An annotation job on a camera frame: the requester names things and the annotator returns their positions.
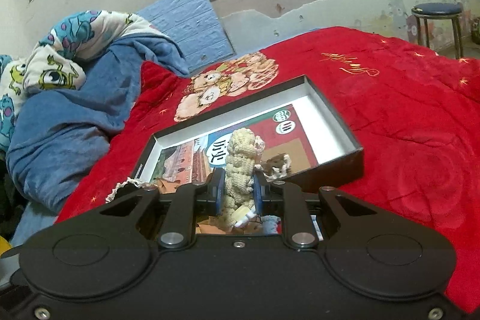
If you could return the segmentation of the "brown paper pyramid packet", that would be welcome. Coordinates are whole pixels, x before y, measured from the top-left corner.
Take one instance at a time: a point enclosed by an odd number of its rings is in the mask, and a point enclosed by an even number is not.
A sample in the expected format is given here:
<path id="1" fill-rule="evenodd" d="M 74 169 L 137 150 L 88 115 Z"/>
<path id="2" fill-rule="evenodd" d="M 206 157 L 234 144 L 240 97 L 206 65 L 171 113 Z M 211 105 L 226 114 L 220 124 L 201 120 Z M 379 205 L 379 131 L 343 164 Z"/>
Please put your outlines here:
<path id="1" fill-rule="evenodd" d="M 208 217 L 196 223 L 195 233 L 201 235 L 230 235 L 232 229 L 223 227 L 217 218 Z"/>

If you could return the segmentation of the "brown crochet scrunchie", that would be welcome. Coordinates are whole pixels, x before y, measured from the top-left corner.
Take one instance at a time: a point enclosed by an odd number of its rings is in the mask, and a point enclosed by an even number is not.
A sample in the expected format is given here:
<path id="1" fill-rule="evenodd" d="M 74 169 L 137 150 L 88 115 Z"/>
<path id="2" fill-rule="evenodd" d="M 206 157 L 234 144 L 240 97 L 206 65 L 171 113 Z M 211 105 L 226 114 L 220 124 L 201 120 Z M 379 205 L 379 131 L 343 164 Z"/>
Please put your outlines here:
<path id="1" fill-rule="evenodd" d="M 291 158 L 289 154 L 277 154 L 256 164 L 255 169 L 261 171 L 268 182 L 280 180 L 290 175 Z"/>

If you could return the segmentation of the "cream crochet scrunchie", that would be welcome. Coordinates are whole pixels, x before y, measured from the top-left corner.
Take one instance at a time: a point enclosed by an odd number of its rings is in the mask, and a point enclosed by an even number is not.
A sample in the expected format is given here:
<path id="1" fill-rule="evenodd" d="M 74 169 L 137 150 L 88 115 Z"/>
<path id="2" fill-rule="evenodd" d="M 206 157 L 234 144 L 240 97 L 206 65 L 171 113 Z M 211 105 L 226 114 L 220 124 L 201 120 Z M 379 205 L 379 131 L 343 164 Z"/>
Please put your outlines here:
<path id="1" fill-rule="evenodd" d="M 248 128 L 235 130 L 229 138 L 225 159 L 224 197 L 220 223 L 232 229 L 254 207 L 253 172 L 260 163 L 265 143 Z"/>

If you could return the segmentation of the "black crochet scrunchie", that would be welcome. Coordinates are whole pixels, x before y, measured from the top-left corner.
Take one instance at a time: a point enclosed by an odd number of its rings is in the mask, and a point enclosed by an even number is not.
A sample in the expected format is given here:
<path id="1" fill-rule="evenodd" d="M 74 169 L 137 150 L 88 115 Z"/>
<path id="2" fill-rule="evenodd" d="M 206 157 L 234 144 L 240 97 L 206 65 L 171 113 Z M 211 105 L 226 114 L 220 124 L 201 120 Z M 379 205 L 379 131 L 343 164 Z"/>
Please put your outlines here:
<path id="1" fill-rule="evenodd" d="M 122 196 L 126 196 L 130 193 L 137 191 L 138 189 L 146 191 L 158 191 L 159 188 L 156 184 L 141 181 L 139 179 L 128 178 L 126 181 L 117 183 L 112 191 L 106 196 L 105 203 L 113 202 Z"/>

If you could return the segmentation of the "colourful printed book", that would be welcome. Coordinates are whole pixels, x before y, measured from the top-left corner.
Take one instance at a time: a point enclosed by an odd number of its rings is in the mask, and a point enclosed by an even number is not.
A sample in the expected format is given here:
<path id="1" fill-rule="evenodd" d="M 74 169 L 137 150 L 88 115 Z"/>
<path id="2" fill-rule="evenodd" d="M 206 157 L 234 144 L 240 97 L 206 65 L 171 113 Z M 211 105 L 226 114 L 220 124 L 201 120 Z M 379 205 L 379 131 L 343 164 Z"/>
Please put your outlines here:
<path id="1" fill-rule="evenodd" d="M 262 165 L 267 175 L 274 167 L 290 175 L 318 164 L 299 113 L 290 103 L 187 140 L 160 141 L 149 155 L 153 166 L 142 176 L 171 184 L 200 183 L 213 169 L 226 168 L 230 155 Z"/>

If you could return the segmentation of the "black shallow cardboard box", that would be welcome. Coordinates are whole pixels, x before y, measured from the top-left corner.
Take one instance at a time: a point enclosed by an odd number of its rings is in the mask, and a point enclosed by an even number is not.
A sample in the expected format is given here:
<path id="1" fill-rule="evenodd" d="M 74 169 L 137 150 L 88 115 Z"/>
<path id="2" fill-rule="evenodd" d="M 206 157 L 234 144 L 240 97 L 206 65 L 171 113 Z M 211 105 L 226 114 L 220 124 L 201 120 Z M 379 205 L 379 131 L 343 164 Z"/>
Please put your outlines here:
<path id="1" fill-rule="evenodd" d="M 203 182 L 225 166 L 232 133 L 246 128 L 264 144 L 268 174 L 285 173 L 306 191 L 363 176 L 364 149 L 334 106 L 307 76 L 187 119 L 153 134 L 131 177 L 175 184 Z"/>

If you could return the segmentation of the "blue fleece blanket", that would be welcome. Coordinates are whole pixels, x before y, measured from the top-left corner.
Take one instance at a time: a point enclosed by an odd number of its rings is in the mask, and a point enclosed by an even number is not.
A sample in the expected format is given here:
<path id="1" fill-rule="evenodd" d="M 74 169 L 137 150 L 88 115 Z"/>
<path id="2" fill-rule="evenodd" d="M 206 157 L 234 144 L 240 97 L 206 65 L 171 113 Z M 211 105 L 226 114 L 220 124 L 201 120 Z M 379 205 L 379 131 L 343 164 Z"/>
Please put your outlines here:
<path id="1" fill-rule="evenodd" d="M 123 130 L 141 90 L 141 67 L 154 62 L 189 75 L 170 39 L 133 34 L 114 40 L 85 65 L 79 89 L 52 89 L 27 99 L 7 151 L 7 170 L 32 204 L 58 214 L 93 165 Z"/>

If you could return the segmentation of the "red embroidered bedspread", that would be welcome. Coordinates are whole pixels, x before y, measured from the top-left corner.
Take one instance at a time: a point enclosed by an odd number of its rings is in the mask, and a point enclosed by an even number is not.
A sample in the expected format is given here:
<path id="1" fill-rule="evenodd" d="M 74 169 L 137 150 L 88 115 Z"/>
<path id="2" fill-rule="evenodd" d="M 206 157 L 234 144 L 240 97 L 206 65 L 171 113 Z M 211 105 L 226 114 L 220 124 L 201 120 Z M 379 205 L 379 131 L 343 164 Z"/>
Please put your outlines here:
<path id="1" fill-rule="evenodd" d="M 447 297 L 467 312 L 479 307 L 479 61 L 394 37 L 319 29 L 190 79 L 143 63 L 142 92 L 124 130 L 58 220 L 103 204 L 153 133 L 301 75 L 363 146 L 364 175 L 344 190 L 445 235 L 457 258 Z"/>

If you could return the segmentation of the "cartoon monster print quilt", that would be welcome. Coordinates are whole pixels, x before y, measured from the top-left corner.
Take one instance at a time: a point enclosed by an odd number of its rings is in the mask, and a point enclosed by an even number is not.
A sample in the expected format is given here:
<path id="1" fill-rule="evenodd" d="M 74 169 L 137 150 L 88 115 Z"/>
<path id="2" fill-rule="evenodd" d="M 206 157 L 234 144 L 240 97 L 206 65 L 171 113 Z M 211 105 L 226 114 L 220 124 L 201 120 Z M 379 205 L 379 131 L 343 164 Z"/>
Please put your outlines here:
<path id="1" fill-rule="evenodd" d="M 30 94 L 48 89 L 78 89 L 81 68 L 114 40 L 133 34 L 164 37 L 143 17 L 107 10 L 70 15 L 47 32 L 25 58 L 1 56 L 1 155 L 5 155 L 20 109 Z"/>

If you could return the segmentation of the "brown patterned ball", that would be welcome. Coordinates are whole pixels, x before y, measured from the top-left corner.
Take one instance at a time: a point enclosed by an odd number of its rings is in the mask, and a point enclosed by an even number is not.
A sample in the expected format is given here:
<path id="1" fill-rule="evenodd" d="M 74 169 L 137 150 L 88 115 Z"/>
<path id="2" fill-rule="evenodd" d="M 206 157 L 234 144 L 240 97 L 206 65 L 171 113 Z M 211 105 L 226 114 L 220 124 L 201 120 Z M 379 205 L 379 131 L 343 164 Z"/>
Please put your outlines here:
<path id="1" fill-rule="evenodd" d="M 475 17 L 470 23 L 470 35 L 473 43 L 480 45 L 480 18 Z"/>

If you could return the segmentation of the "blue foam wall panel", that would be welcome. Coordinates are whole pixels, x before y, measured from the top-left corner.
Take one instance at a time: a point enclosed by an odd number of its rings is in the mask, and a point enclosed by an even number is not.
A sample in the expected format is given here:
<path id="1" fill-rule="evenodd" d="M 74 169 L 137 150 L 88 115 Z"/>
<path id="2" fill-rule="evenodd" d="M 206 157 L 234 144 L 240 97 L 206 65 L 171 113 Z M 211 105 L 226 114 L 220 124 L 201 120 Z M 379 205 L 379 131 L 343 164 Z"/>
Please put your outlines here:
<path id="1" fill-rule="evenodd" d="M 178 44 L 192 74 L 235 54 L 210 0 L 157 0 L 137 14 Z"/>

